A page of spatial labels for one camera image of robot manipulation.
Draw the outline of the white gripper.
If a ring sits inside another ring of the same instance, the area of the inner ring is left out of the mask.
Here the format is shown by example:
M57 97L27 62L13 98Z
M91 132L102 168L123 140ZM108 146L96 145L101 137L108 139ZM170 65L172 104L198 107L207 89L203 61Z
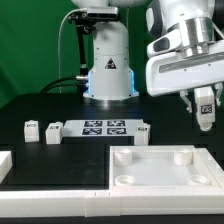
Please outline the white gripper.
M215 100L221 106L224 86L224 43L210 45L206 55L182 59L179 52L152 57L146 65L146 86L151 96L180 92L181 99L192 113L189 89L215 84Z

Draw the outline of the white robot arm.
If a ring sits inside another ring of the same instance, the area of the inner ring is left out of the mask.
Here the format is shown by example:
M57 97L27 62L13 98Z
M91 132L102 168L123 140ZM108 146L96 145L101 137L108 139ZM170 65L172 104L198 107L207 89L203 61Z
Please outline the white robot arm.
M84 32L93 34L94 65L87 73L85 100L108 105L138 96L129 67L128 30L119 9L146 0L71 0L79 10ZM222 88L224 40L215 38L224 0L153 0L146 11L147 92L152 96L190 89Z

